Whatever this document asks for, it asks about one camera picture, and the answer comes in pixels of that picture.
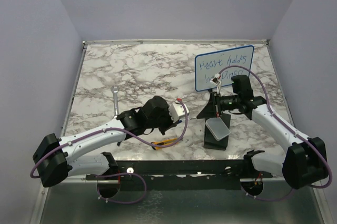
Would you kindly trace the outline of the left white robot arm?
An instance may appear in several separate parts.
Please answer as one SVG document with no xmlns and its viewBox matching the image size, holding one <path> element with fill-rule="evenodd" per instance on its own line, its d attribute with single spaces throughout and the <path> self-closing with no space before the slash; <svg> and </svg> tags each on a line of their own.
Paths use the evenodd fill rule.
<svg viewBox="0 0 337 224">
<path fill-rule="evenodd" d="M 81 134 L 62 138 L 49 134 L 33 154 L 33 171 L 38 174 L 31 174 L 31 177 L 39 178 L 46 188 L 57 185 L 88 167 L 78 164 L 85 154 L 142 135 L 147 129 L 157 128 L 164 134 L 176 125 L 183 114 L 180 104 L 169 105 L 164 98 L 154 96 L 144 106 L 126 110 L 111 121 Z"/>
</svg>

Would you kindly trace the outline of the blue framed whiteboard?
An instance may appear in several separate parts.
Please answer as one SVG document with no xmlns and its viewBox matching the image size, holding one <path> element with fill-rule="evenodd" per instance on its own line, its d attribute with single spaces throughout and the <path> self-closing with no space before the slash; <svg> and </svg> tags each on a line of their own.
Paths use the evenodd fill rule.
<svg viewBox="0 0 337 224">
<path fill-rule="evenodd" d="M 195 90 L 204 91 L 214 88 L 215 85 L 210 81 L 222 69 L 225 69 L 221 73 L 223 87 L 230 86 L 232 84 L 231 78 L 236 75 L 248 76 L 252 66 L 253 54 L 254 46 L 248 45 L 195 56 Z"/>
</svg>

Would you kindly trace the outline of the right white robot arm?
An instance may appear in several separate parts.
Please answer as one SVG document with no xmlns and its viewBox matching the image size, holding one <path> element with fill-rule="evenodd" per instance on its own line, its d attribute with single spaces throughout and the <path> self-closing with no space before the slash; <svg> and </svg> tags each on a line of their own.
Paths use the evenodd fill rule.
<svg viewBox="0 0 337 224">
<path fill-rule="evenodd" d="M 268 172 L 283 177 L 293 189 L 330 178 L 325 143 L 321 138 L 310 138 L 299 132 L 279 117 L 265 98 L 254 96 L 247 75 L 237 75 L 231 80 L 234 94 L 222 96 L 210 91 L 210 98 L 197 118 L 209 122 L 225 111 L 237 109 L 264 128 L 285 151 L 284 156 L 268 154 L 263 150 L 247 152 L 242 163 L 242 171 L 247 177 L 254 177 L 260 171 Z"/>
</svg>

